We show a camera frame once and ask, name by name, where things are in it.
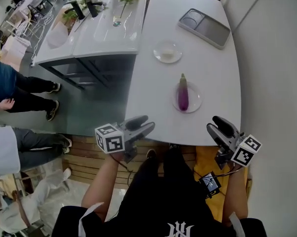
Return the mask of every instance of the small dish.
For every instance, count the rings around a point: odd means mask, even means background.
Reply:
[[[180,60],[183,52],[170,40],[159,42],[153,50],[154,56],[163,63],[174,63]]]
[[[202,97],[201,97],[201,93],[200,90],[198,89],[198,87],[188,81],[187,82],[187,87],[188,87],[188,97],[189,97],[189,106],[188,109],[186,111],[182,111],[179,109],[178,106],[178,88],[179,88],[179,83],[175,86],[173,92],[172,92],[172,103],[173,106],[180,112],[182,113],[193,113],[195,111],[197,111],[199,109],[199,107],[201,106],[202,103]]]

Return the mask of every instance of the purple eggplant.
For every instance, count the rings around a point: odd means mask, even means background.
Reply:
[[[180,78],[180,81],[179,81],[178,106],[181,111],[186,111],[189,106],[187,80],[184,74],[182,74],[182,77]]]

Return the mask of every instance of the sink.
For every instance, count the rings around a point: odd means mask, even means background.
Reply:
[[[81,26],[74,48],[74,57],[108,54],[137,54],[147,0],[128,4],[121,16],[124,3],[102,0],[108,8],[95,18],[88,18]]]
[[[45,63],[49,61],[70,59],[74,57],[73,50],[81,31],[81,27],[80,28],[78,27],[80,26],[80,24],[82,24],[82,20],[78,20],[75,22],[66,41],[63,41],[61,44],[58,44],[55,46],[49,44],[49,41],[48,41],[48,36],[50,35],[52,29],[60,21],[60,19],[62,18],[62,14],[64,13],[65,10],[67,10],[67,8],[68,8],[68,5],[65,5],[60,10],[58,15],[55,17],[55,20],[51,24],[51,27],[42,42],[40,50],[37,53],[36,63],[40,64],[40,63]],[[89,12],[88,9],[84,10],[85,15],[87,15],[88,12]]]

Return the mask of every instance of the gray tray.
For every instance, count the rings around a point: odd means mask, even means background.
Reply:
[[[193,8],[186,12],[179,20],[178,25],[218,49],[225,47],[231,32],[219,21]]]

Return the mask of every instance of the faucet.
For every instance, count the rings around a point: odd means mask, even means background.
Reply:
[[[84,19],[84,18],[85,18],[85,15],[84,15],[84,13],[81,11],[81,9],[79,8],[79,5],[78,5],[77,1],[76,1],[76,0],[72,0],[72,1],[70,1],[70,2],[65,3],[64,5],[69,4],[69,3],[73,6],[73,8],[64,11],[64,13],[67,14],[67,13],[69,13],[70,11],[75,10],[76,14],[78,15],[78,19],[79,19],[79,20]]]
[[[92,2],[91,0],[85,0],[85,3],[86,3],[86,5],[90,11],[90,14],[93,18],[97,17],[97,15],[98,15],[98,11],[96,10],[95,5],[103,5],[104,4],[103,2]]]

